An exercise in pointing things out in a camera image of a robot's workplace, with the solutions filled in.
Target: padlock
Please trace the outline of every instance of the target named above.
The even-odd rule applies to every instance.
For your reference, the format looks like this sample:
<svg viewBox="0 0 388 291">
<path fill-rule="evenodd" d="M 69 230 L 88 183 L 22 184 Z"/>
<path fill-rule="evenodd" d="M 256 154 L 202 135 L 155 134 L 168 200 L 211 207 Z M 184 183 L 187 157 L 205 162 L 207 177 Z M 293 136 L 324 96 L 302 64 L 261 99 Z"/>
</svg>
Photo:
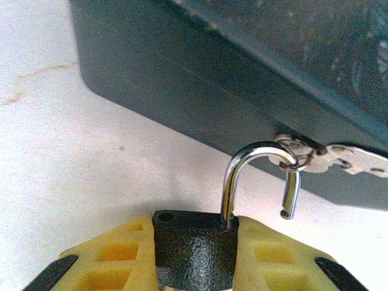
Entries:
<svg viewBox="0 0 388 291">
<path fill-rule="evenodd" d="M 241 168 L 261 156 L 297 157 L 277 142 L 250 144 L 229 162 L 221 213 L 161 210 L 66 250 L 24 291 L 365 291 L 329 255 L 234 216 Z M 286 172 L 281 216 L 292 219 L 299 171 Z"/>
</svg>

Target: white surface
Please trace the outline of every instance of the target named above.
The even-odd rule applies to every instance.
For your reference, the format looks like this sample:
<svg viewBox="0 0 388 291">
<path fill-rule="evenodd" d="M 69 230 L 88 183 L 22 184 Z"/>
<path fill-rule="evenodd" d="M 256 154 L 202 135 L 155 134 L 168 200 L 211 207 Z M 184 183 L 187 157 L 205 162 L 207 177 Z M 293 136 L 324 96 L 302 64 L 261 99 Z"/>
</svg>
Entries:
<svg viewBox="0 0 388 291">
<path fill-rule="evenodd" d="M 61 251 L 139 214 L 219 210 L 230 157 L 86 89 L 65 1 L 2 1 L 0 9 L 0 290 L 21 290 Z M 236 214 L 387 290 L 387 212 L 302 190 L 295 220 L 284 221 L 283 187 L 247 166 Z"/>
</svg>

